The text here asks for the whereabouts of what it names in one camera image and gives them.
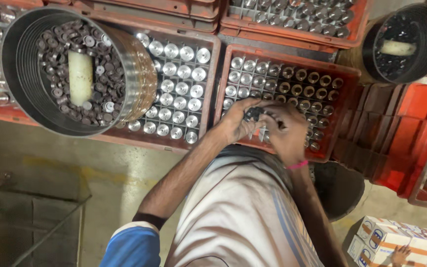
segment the shiny metal cap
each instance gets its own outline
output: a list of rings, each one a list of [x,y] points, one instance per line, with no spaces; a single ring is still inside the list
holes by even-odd
[[[132,122],[128,122],[128,129],[133,132],[137,132],[141,129],[141,122],[138,120],[133,120]]]
[[[168,58],[176,58],[179,55],[179,48],[175,44],[167,44],[164,47],[164,54]]]
[[[148,48],[151,54],[153,54],[156,57],[160,56],[164,51],[164,47],[159,41],[152,41],[151,44],[149,44]]]
[[[249,73],[243,73],[240,78],[240,82],[244,85],[250,85],[252,83],[252,75]]]
[[[149,36],[144,33],[137,33],[136,39],[138,39],[144,47],[149,46]]]
[[[172,139],[180,139],[182,137],[182,129],[179,127],[174,127],[171,130]]]
[[[163,121],[170,119],[171,115],[171,111],[167,108],[161,108],[161,110],[159,110],[159,119],[162,119]]]
[[[181,59],[184,61],[191,61],[194,56],[193,49],[190,46],[185,46],[181,48],[180,54]]]
[[[157,127],[157,134],[159,136],[167,136],[169,134],[169,126],[165,124],[159,124]]]
[[[153,122],[146,122],[143,126],[143,130],[147,134],[153,134],[156,131],[156,124]]]
[[[177,67],[175,66],[174,63],[172,62],[167,62],[166,64],[164,64],[164,66],[162,67],[162,72],[164,73],[164,75],[166,76],[173,76],[175,74],[177,70]]]
[[[174,82],[171,80],[164,80],[161,83],[161,90],[166,93],[170,93],[174,90]]]
[[[187,100],[181,96],[178,96],[174,99],[174,107],[176,109],[184,109],[186,108]]]
[[[207,76],[207,73],[201,67],[197,67],[192,71],[192,78],[194,81],[202,82],[205,79],[205,76]]]
[[[197,61],[201,64],[205,64],[210,60],[210,51],[206,48],[201,48],[197,52]]]
[[[182,65],[179,67],[179,70],[177,70],[177,76],[181,77],[182,79],[187,79],[190,77],[190,68],[187,65]]]
[[[243,58],[236,57],[232,59],[231,66],[235,69],[241,69],[241,66],[243,66]]]
[[[185,82],[180,82],[175,85],[175,92],[180,95],[187,94],[189,91],[189,86]]]
[[[193,98],[189,100],[187,107],[192,111],[197,111],[202,107],[202,102],[200,102],[200,100],[198,100],[197,98]]]
[[[152,106],[148,111],[145,113],[146,117],[148,118],[154,118],[157,116],[157,107]]]
[[[202,85],[194,85],[190,88],[190,96],[199,98],[204,94],[204,87]]]
[[[237,88],[234,86],[227,86],[227,88],[225,88],[225,94],[227,96],[235,96],[237,94]]]
[[[189,115],[186,118],[186,125],[189,128],[195,128],[199,124],[199,119],[194,115]]]
[[[186,133],[186,141],[187,143],[195,143],[197,142],[198,136],[195,132]]]
[[[223,100],[223,108],[229,109],[234,104],[234,101],[231,98],[226,98]]]
[[[181,124],[185,118],[186,115],[182,111],[176,111],[172,114],[172,121],[176,124]]]

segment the person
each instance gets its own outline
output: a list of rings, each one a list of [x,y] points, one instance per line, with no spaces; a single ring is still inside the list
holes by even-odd
[[[391,264],[392,267],[401,267],[406,262],[406,257],[411,254],[411,249],[409,246],[396,246],[395,251],[391,255]]]
[[[246,122],[248,108],[270,115]],[[276,155],[231,145],[266,126]],[[100,266],[160,265],[159,230],[186,198],[165,266],[347,266],[309,177],[291,104],[236,101],[115,231]]]

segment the hand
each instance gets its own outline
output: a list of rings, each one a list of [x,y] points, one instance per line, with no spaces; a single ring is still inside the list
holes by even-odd
[[[215,127],[222,140],[226,141],[226,145],[232,144],[245,137],[248,133],[266,125],[266,122],[253,120],[246,122],[243,120],[245,111],[250,107],[258,105],[260,99],[247,98],[241,101],[236,101],[227,113],[223,116],[220,123]]]
[[[406,261],[406,257],[410,254],[411,250],[409,249],[409,246],[402,246],[399,249],[398,246],[396,246],[395,251],[391,255],[391,263],[393,264],[393,267],[402,266]]]
[[[290,103],[264,101],[261,106],[271,113],[263,114],[261,120],[266,121],[270,131],[270,142],[286,166],[298,164],[305,160],[304,142],[308,123],[299,111]]]

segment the metal cylinder part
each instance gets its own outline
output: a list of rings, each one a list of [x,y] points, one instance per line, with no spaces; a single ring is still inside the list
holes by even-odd
[[[174,107],[176,109],[185,109],[187,105],[187,100],[181,96],[178,96],[174,99]]]
[[[181,59],[184,61],[191,61],[194,57],[193,49],[190,46],[184,46],[180,50]]]
[[[274,79],[269,79],[265,82],[266,90],[274,91],[277,86],[278,86],[278,83]]]
[[[232,63],[230,65],[232,66],[232,68],[241,69],[241,66],[243,66],[243,58],[233,58]]]
[[[185,82],[180,82],[175,85],[175,92],[180,95],[187,94],[189,86]]]
[[[319,81],[321,86],[327,87],[331,83],[332,79],[329,75],[324,75],[321,77],[321,80]]]
[[[229,109],[233,104],[234,104],[234,101],[231,98],[226,98],[225,100],[223,100],[224,109]]]
[[[268,71],[268,63],[266,62],[260,62],[256,64],[256,72],[259,74],[265,74]]]

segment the concrete floor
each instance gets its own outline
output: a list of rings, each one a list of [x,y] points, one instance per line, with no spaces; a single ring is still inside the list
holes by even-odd
[[[0,121],[0,171],[13,171],[19,188],[73,197],[79,191],[79,178],[88,182],[93,197],[85,209],[81,266],[98,265],[116,228],[131,221],[145,194],[181,158],[171,152],[67,138],[40,127]],[[162,262],[181,208],[161,230]],[[393,191],[366,181],[357,208],[333,223],[339,242],[364,215],[427,227],[426,208],[412,206]]]

